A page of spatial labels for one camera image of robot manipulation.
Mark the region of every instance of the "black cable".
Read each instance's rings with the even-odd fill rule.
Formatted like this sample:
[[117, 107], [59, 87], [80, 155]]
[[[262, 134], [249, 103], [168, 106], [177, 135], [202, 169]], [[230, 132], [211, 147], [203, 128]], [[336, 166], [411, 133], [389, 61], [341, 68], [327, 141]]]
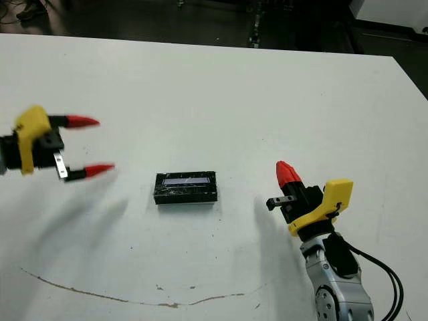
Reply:
[[391, 306], [391, 309], [389, 309], [387, 315], [382, 319], [382, 321], [388, 320], [389, 316], [391, 316], [391, 314], [394, 312], [395, 310], [395, 305], [397, 304], [397, 286], [395, 285], [395, 280], [394, 277], [388, 273], [388, 276], [391, 279], [391, 283], [393, 284], [393, 288], [394, 288], [394, 299], [393, 299], [393, 305]]
[[[352, 252], [354, 252], [357, 255], [363, 256], [363, 258], [369, 260], [370, 262], [372, 262], [372, 263], [376, 264], [377, 266], [379, 266], [380, 268], [384, 269], [386, 271], [386, 273], [389, 275], [389, 277], [391, 278], [391, 282], [393, 283], [393, 287], [394, 287], [393, 306], [391, 307], [391, 309], [389, 310], [387, 315], [382, 319], [382, 321], [394, 320], [397, 317], [398, 313], [400, 312], [400, 309], [401, 309], [401, 306], [403, 305], [403, 300], [404, 300], [404, 289], [403, 289], [403, 285], [402, 285], [401, 280], [399, 279], [398, 275], [393, 271], [393, 269], [391, 269], [385, 263], [379, 261], [377, 258], [353, 247], [351, 244], [349, 244], [345, 240], [344, 240], [344, 242], [345, 242], [345, 244], [347, 244], [347, 246], [349, 247], [349, 249]], [[399, 287], [399, 299], [398, 299], [397, 306], [395, 306], [395, 302], [397, 301], [397, 288], [395, 286], [394, 281], [397, 282], [398, 287]]]

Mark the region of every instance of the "white wall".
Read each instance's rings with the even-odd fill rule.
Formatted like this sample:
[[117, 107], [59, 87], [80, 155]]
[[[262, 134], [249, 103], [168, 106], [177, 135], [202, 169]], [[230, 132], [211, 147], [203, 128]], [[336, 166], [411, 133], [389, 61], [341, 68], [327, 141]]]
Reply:
[[428, 27], [427, 0], [354, 0], [350, 7], [360, 20], [412, 27], [419, 33]]

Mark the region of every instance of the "robotic arm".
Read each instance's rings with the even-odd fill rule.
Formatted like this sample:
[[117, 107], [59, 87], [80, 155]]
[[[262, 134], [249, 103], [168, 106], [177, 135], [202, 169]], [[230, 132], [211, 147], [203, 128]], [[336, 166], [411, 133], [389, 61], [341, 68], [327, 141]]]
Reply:
[[[403, 304], [400, 279], [387, 265], [348, 244], [333, 228], [336, 217], [348, 207], [353, 182], [328, 181], [323, 194], [318, 186], [305, 187], [285, 162], [277, 163], [276, 174], [285, 196], [268, 199], [266, 205], [270, 211], [281, 207], [290, 233], [303, 242], [300, 251], [314, 287], [318, 320], [374, 320], [372, 302], [361, 284], [361, 268], [352, 252], [379, 265], [390, 276], [394, 301], [382, 321], [394, 320]], [[395, 282], [400, 290], [398, 301]]]
[[113, 164], [98, 164], [72, 171], [64, 164], [61, 155], [64, 143], [60, 127], [83, 128], [98, 124], [93, 118], [48, 116], [41, 106], [31, 107], [16, 120], [12, 135], [0, 136], [0, 175], [8, 169], [21, 169], [21, 173], [26, 175], [32, 174], [35, 167], [55, 167], [58, 177], [68, 182], [112, 169]]

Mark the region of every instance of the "red fingertip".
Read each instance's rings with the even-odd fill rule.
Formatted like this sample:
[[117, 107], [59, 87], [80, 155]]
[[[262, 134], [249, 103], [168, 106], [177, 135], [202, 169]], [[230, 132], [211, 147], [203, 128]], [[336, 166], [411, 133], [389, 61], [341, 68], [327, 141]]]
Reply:
[[276, 178], [278, 179], [280, 188], [290, 182], [302, 181], [294, 168], [282, 160], [276, 163]]
[[114, 164], [99, 164], [99, 165], [91, 165], [85, 167], [86, 177], [92, 177], [103, 173], [105, 171], [109, 171], [114, 168]]
[[79, 127], [87, 127], [87, 126], [94, 126], [94, 125], [100, 124], [100, 122], [98, 122], [96, 119], [93, 119], [90, 117], [83, 117], [83, 116], [76, 116], [76, 115], [69, 115], [66, 117], [68, 119], [67, 128], [79, 128]]

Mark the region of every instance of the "metal bracket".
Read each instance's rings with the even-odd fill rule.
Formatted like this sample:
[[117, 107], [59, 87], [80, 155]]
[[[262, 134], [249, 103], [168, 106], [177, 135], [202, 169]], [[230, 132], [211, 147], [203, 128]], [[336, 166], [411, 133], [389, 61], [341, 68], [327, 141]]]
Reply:
[[56, 171], [58, 173], [58, 177], [60, 179], [66, 179], [68, 177], [68, 172], [66, 165], [64, 164], [64, 160], [62, 159], [62, 155], [56, 152], [53, 154], [53, 157], [55, 157], [55, 166]]

